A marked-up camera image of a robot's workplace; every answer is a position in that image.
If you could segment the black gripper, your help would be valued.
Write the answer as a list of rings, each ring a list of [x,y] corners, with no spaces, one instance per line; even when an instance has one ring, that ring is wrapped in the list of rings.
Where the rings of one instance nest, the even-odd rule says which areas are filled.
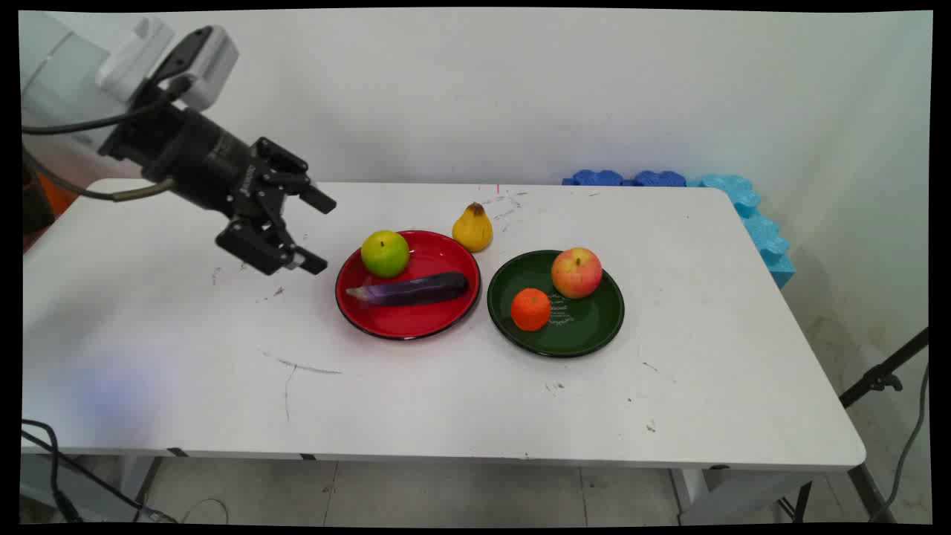
[[[217,246],[266,276],[328,267],[283,228],[282,192],[325,215],[337,202],[309,177],[308,163],[271,139],[248,145],[194,109],[153,106],[119,122],[98,153],[136,163],[156,184],[171,179],[177,196],[233,219]]]

